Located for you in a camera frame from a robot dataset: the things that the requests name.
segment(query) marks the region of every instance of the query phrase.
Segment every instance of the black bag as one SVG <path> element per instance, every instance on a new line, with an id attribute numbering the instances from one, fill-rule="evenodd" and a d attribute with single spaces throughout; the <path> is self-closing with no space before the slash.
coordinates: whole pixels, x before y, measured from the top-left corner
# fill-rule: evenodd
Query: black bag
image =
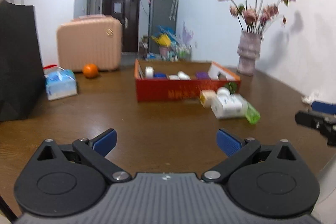
<path id="1" fill-rule="evenodd" d="M 0 0 L 0 122 L 27 118 L 44 89 L 34 7 Z"/>

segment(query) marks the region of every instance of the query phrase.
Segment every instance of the refrigerator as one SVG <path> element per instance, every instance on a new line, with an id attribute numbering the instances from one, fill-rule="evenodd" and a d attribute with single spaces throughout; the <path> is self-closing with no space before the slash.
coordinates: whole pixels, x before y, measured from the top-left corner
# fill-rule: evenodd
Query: refrigerator
<path id="1" fill-rule="evenodd" d="M 176 15 L 179 0 L 151 0 L 148 28 L 148 52 L 159 53 L 159 46 L 151 39 L 160 33 L 158 26 L 168 27 L 176 32 Z"/>

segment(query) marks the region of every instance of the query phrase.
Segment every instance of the pink suitcase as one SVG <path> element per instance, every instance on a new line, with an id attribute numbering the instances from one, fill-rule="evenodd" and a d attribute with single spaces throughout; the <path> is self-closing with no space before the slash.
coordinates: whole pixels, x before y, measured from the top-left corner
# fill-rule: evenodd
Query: pink suitcase
<path id="1" fill-rule="evenodd" d="M 99 70 L 119 67 L 122 25 L 111 16 L 94 15 L 74 19 L 57 30 L 59 65 L 74 72 L 93 63 Z"/>

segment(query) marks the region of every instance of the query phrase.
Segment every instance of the blue tissue package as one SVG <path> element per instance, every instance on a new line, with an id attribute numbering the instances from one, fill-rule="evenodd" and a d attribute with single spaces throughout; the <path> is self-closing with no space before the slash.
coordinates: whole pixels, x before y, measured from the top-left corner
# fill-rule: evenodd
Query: blue tissue package
<path id="1" fill-rule="evenodd" d="M 77 95 L 76 78 L 72 70 L 57 70 L 46 75 L 48 100 Z"/>

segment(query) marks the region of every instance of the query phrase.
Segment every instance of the orange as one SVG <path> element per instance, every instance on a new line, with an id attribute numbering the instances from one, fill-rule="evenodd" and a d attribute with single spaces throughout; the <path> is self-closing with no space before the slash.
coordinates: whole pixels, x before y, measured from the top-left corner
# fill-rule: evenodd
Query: orange
<path id="1" fill-rule="evenodd" d="M 83 74 L 86 78 L 96 78 L 99 75 L 98 67 L 95 64 L 86 64 L 83 67 Z"/>

